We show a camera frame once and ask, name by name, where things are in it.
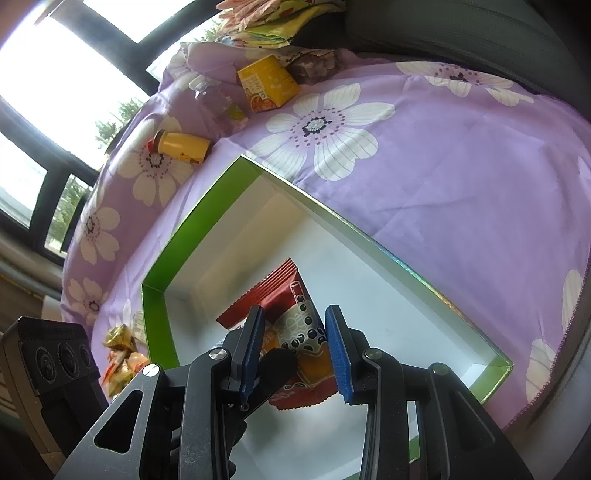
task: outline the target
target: purple tablecloth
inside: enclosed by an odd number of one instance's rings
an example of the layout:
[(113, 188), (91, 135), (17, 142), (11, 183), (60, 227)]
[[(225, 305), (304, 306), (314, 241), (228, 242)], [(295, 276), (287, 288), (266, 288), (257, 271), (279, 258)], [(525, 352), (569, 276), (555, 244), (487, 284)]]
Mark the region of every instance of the purple tablecloth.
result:
[(247, 111), (236, 70), (260, 55), (181, 46), (87, 204), (64, 267), (64, 318), (87, 325), (104, 371), (106, 329), (141, 309), (141, 281), (175, 228), (247, 153), (410, 265), (515, 362), (487, 403), (507, 425), (549, 380), (586, 274), (591, 126), (510, 80), (345, 53), (348, 69), (251, 115), (202, 166), (149, 155), (159, 128), (211, 137), (188, 88), (196, 72)]

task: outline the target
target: metal screw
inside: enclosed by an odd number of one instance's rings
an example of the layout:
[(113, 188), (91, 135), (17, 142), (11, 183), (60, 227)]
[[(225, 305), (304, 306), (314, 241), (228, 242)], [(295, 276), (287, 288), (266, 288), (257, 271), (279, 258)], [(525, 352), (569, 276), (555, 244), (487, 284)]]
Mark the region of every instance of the metal screw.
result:
[(369, 358), (370, 360), (379, 360), (382, 358), (383, 354), (384, 352), (382, 352), (379, 348), (368, 348), (364, 352), (365, 357)]
[(226, 352), (223, 348), (214, 348), (211, 352), (209, 352), (209, 358), (212, 360), (222, 360), (226, 358), (228, 352)]
[(144, 369), (142, 370), (142, 373), (146, 376), (146, 377), (153, 377), (154, 375), (156, 375), (158, 372), (160, 372), (160, 367), (158, 365), (154, 365), (154, 364), (149, 364), (146, 365), (144, 367)]
[(433, 373), (441, 375), (442, 377), (449, 373), (449, 367), (445, 364), (433, 364), (431, 369), (433, 370)]

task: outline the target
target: black window frame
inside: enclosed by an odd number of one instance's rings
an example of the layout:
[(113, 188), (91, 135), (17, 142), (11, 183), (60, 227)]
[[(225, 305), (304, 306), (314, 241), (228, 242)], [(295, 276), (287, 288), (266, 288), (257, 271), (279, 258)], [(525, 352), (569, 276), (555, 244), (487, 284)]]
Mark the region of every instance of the black window frame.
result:
[[(134, 42), (81, 0), (64, 0), (51, 13), (51, 17), (106, 58), (151, 96), (158, 90), (159, 81), (148, 72), (147, 68), (179, 38), (219, 13), (215, 8), (216, 4), (217, 0), (194, 0), (139, 42)], [(111, 151), (121, 139), (126, 127), (127, 125), (119, 131), (107, 151)], [(99, 172), (41, 133), (2, 96), (0, 96), (0, 132), (47, 171), (29, 227), (0, 210), (0, 230), (7, 232), (10, 237), (33, 252), (41, 254), (58, 265), (63, 265), (64, 258), (45, 247), (57, 204), (70, 175), (76, 176), (93, 187)]]

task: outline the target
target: black camera module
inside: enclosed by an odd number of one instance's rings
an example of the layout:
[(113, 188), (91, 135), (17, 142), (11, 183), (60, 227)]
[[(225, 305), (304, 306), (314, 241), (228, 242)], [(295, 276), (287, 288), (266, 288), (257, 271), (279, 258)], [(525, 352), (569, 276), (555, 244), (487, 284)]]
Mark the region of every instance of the black camera module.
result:
[(80, 358), (82, 358), (82, 363), (84, 363), (88, 368), (91, 366), (90, 360), (90, 353), (86, 345), (80, 345)]
[(60, 343), (57, 349), (57, 354), (60, 357), (60, 363), (64, 372), (70, 377), (74, 378), (78, 375), (78, 361), (74, 355), (74, 350), (67, 343)]
[(43, 347), (37, 349), (35, 362), (41, 376), (49, 383), (56, 379), (56, 365), (53, 363), (51, 355)]

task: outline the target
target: yellow carton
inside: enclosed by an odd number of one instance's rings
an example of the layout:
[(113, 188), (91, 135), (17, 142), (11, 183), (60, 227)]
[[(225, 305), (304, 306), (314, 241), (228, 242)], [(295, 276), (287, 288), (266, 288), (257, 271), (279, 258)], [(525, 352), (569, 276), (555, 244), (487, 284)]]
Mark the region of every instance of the yellow carton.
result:
[(253, 112), (263, 112), (285, 105), (301, 90), (274, 55), (238, 70), (238, 77)]

